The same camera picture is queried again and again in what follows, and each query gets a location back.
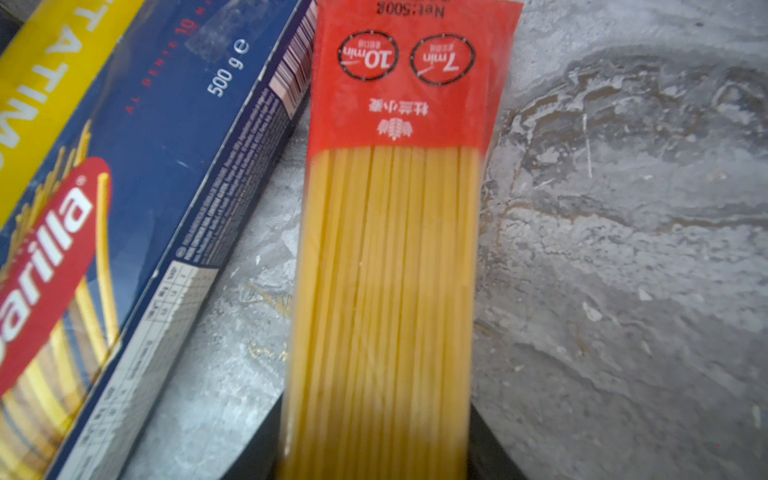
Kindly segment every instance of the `black object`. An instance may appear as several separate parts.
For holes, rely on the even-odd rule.
[[[22,23],[0,5],[0,54],[21,27]]]
[[[281,396],[222,480],[275,480]],[[469,416],[468,480],[528,480],[475,407]]]

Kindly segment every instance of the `barilla logo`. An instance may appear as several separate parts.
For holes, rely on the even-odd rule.
[[[108,172],[96,157],[70,172],[27,232],[0,287],[0,395],[48,341],[91,265],[98,176]]]

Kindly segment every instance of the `barcode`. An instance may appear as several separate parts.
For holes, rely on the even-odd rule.
[[[270,87],[283,101],[288,115],[293,118],[299,108],[312,73],[312,52],[317,29],[317,2],[312,0],[304,18],[293,36],[283,60],[270,80]]]

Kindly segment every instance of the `pasta package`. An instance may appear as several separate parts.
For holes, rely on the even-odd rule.
[[[466,477],[479,189],[521,9],[320,0],[281,480]]]
[[[117,478],[291,132],[313,0],[44,0],[0,57],[0,479]]]

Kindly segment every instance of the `white wheat logo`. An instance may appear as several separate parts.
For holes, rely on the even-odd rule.
[[[389,120],[380,121],[377,131],[379,135],[389,135],[389,138],[397,140],[403,135],[410,137],[413,133],[413,126],[411,122],[404,121],[401,118],[390,118]]]

